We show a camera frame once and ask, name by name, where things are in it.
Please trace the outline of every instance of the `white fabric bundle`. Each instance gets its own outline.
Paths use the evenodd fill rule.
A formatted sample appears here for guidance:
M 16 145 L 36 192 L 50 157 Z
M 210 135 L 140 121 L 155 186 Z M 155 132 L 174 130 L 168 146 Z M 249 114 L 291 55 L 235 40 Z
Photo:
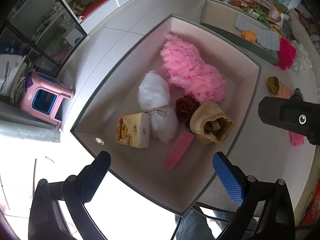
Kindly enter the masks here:
M 312 63 L 309 59 L 309 53 L 303 47 L 301 43 L 297 43 L 297 41 L 291 41 L 291 45 L 297 49 L 297 55 L 293 62 L 292 69 L 300 74 L 305 72 L 308 68 L 312 68 Z
M 138 102 L 143 112 L 151 114 L 151 134 L 168 143 L 178 129 L 175 110 L 170 106 L 167 82 L 155 71 L 146 74 L 139 86 Z

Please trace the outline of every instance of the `paper box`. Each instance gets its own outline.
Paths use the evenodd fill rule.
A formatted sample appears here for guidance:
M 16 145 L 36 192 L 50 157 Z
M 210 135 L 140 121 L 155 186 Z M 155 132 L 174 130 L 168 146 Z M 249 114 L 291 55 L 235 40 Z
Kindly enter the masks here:
M 220 144 L 203 145 L 193 140 L 173 170 L 162 165 L 179 134 L 168 144 L 150 136 L 147 148 L 121 145 L 115 140 L 119 117 L 141 112 L 138 87 L 145 74 L 163 64 L 160 51 L 166 36 L 173 33 L 193 43 L 204 61 L 215 66 L 227 82 L 226 100 L 220 108 L 236 125 Z M 185 213 L 213 180 L 212 156 L 232 150 L 241 133 L 255 95 L 260 65 L 234 44 L 214 32 L 177 16 L 170 16 L 144 36 L 114 66 L 93 93 L 71 132 L 90 154 L 104 150 L 111 155 L 110 172 L 133 190 L 178 215 Z M 171 104 L 183 97 L 180 88 L 171 89 Z M 96 137 L 104 144 L 98 144 Z
M 120 144 L 136 148 L 148 147 L 150 115 L 137 113 L 122 116 L 118 120 L 116 133 L 116 139 Z

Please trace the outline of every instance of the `pink sponge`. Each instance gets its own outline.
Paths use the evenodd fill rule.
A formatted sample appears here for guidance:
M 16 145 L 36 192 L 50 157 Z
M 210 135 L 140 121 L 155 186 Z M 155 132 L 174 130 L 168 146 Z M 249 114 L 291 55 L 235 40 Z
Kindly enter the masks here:
M 172 170 L 181 160 L 194 137 L 192 133 L 183 131 L 162 164 Z
M 298 147 L 304 145 L 304 136 L 298 133 L 290 132 L 291 145 L 293 147 Z

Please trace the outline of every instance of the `orange pom pom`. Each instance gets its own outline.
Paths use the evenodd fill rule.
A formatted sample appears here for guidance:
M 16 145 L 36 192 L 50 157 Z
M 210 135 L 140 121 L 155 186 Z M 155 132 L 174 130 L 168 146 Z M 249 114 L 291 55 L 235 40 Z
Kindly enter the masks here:
M 253 31 L 243 31 L 242 32 L 242 37 L 245 40 L 250 41 L 251 43 L 255 43 L 256 39 L 257 39 L 257 35 Z

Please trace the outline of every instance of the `jeans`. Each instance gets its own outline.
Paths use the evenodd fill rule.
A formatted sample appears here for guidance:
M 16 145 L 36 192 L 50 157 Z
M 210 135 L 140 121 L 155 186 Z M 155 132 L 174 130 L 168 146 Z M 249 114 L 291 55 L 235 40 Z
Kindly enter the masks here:
M 233 216 L 233 214 L 218 211 L 214 211 L 214 214 L 217 218 L 222 218 L 227 221 L 230 221 Z M 178 224 L 179 218 L 179 216 L 175 215 L 176 224 Z M 225 222 L 217 221 L 217 224 L 222 231 L 227 226 L 227 223 Z M 254 230 L 256 226 L 257 221 L 252 218 L 247 229 Z M 241 240 L 246 240 L 251 235 L 252 233 L 244 233 Z M 215 240 L 215 238 L 211 233 L 206 218 L 193 209 L 190 209 L 181 218 L 181 223 L 176 234 L 176 240 Z
M 176 240 L 215 240 L 205 217 L 190 209 L 181 218 Z

